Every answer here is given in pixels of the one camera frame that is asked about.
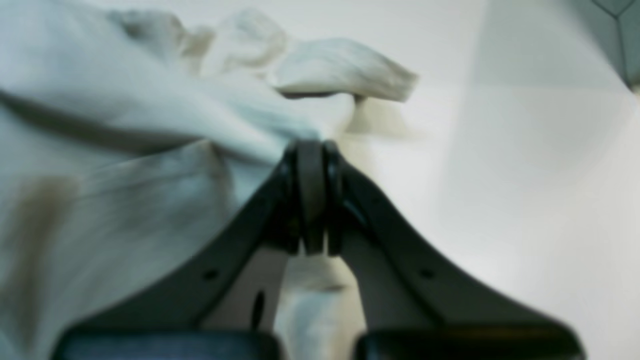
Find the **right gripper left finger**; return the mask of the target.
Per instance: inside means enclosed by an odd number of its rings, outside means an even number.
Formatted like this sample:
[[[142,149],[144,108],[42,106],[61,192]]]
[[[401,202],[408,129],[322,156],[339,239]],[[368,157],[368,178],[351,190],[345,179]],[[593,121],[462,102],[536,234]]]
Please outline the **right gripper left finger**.
[[[53,360],[283,360],[273,335],[288,257],[323,251],[318,140],[298,140],[235,218],[157,282],[78,322]]]

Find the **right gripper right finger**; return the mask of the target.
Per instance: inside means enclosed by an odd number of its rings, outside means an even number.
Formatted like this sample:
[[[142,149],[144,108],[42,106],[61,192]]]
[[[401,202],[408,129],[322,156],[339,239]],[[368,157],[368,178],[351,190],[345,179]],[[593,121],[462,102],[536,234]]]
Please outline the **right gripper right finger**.
[[[353,271],[365,314],[355,360],[585,359],[569,326],[468,274],[333,141],[322,150],[329,250]]]

